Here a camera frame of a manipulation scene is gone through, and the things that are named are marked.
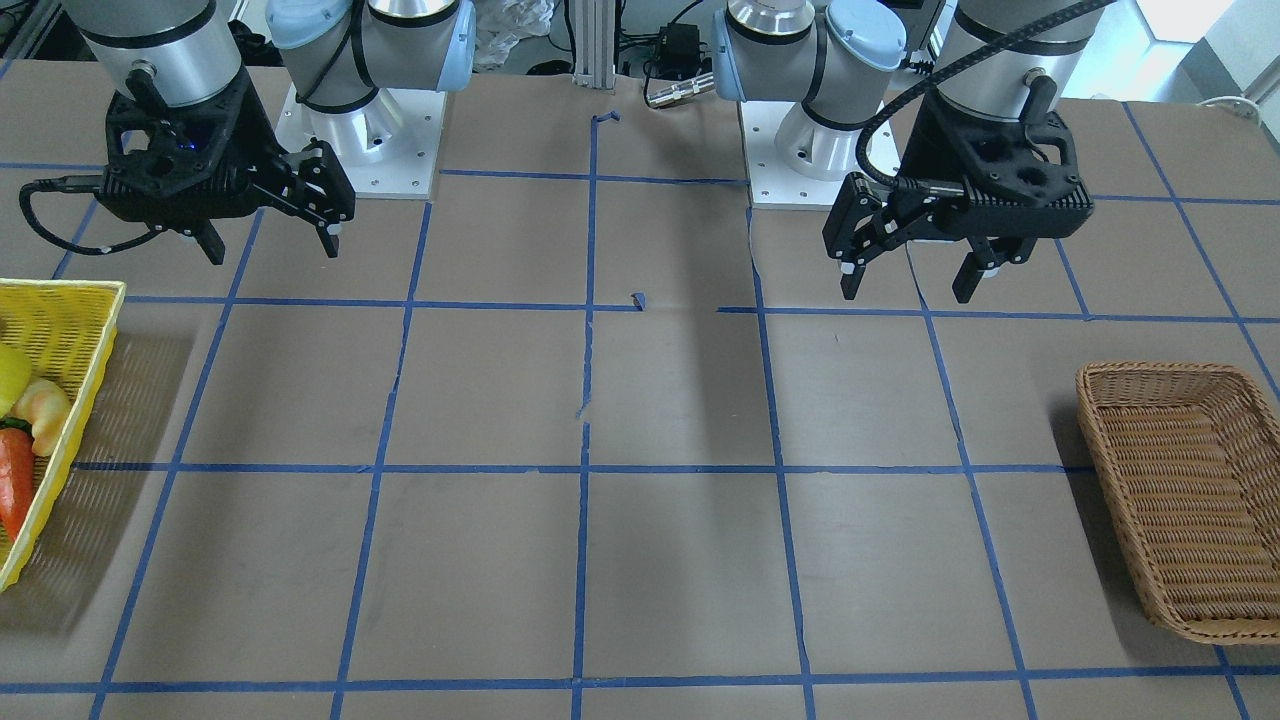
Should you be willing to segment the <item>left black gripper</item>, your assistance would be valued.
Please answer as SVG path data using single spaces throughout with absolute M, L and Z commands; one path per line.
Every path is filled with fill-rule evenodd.
M 923 237 L 989 237 L 968 238 L 970 251 L 952 282 L 959 304 L 969 304 L 980 282 L 1001 266 L 1027 263 L 1036 238 L 1080 229 L 1094 201 L 1071 132 L 1051 108 L 1056 88 L 1050 76 L 1033 78 L 1010 122 L 979 118 L 938 88 L 925 91 L 899 170 L 904 182 L 890 192 L 887 205 L 868 176 L 852 172 L 823 224 L 844 299 L 856 299 L 873 260 L 908 242 L 904 227 L 914 217 L 925 220 L 918 232 Z

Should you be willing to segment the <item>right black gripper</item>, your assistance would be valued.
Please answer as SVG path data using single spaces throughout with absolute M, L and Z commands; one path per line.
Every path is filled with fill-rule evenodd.
M 108 164 L 102 205 L 125 222 L 201 223 L 192 231 L 220 266 L 227 246 L 211 219 L 246 217 L 268 205 L 315 229 L 339 255 L 356 193 L 333 146 L 311 140 L 297 152 L 276 141 L 247 70 L 204 101 L 165 101 L 157 72 L 129 70 L 105 118 Z

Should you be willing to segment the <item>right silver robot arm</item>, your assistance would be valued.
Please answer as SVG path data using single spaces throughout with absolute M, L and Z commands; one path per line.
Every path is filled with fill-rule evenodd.
M 403 128 L 396 90 L 456 92 L 474 68 L 471 1 L 270 1 L 266 22 L 311 123 L 287 149 L 259 97 L 230 23 L 215 1 L 68 1 L 65 12 L 115 85 L 108 160 L 97 179 L 60 179 L 92 193 L 142 236 L 172 232 L 210 263 L 225 246 L 216 219 L 275 208 L 310 224 L 329 258 L 355 218 L 347 174 L 383 158 Z

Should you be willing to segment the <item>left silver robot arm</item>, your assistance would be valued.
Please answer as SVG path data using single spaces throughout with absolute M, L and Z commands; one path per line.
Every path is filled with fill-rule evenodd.
M 893 99 L 908 31 L 879 1 L 728 1 L 710 46 L 717 94 L 782 101 L 776 147 L 804 176 L 840 183 L 822 238 L 845 299 L 908 242 L 964 242 L 952 282 L 970 301 L 1038 242 L 1094 213 L 1057 113 L 1102 1 L 960 1 L 934 68 Z

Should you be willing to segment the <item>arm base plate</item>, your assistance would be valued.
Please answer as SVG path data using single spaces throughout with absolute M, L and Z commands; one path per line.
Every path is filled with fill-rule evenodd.
M 364 108 L 325 114 L 285 96 L 276 138 L 291 151 L 329 142 L 360 199 L 429 200 L 449 94 L 383 88 Z
M 860 170 L 860 129 L 832 129 L 796 102 L 739 104 L 751 206 L 819 211 L 832 208 L 847 174 Z

